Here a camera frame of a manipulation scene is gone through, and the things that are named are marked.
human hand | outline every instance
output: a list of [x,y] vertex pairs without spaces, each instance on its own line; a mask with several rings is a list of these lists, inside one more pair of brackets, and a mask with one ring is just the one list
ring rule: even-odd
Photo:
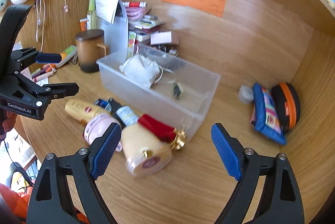
[[17,114],[13,114],[10,111],[7,111],[7,119],[2,122],[2,127],[5,132],[10,132],[15,125]]

orange clothing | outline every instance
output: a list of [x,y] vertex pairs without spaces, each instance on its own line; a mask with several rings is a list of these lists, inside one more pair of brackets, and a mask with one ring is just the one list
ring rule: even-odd
[[[16,193],[7,186],[0,183],[0,194],[4,198],[11,211],[19,217],[19,219],[26,219],[28,211],[28,203],[31,196],[32,187],[27,188],[27,193]],[[89,224],[86,216],[78,211],[77,217],[79,220]]]

green bottle cap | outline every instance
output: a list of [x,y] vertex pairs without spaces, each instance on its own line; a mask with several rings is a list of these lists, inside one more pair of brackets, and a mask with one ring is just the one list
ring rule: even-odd
[[95,11],[95,0],[89,0],[88,10]]

blue fabric pouch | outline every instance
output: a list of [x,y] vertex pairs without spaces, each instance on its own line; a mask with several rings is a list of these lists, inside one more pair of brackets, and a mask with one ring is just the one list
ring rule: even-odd
[[271,92],[258,83],[254,84],[253,89],[255,121],[252,120],[251,123],[255,126],[255,130],[281,145],[286,145]]

black and orange case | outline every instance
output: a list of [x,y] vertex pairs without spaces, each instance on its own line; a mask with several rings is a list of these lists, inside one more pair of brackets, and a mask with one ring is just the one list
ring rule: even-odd
[[294,87],[282,82],[271,89],[283,132],[293,129],[300,119],[300,100]]

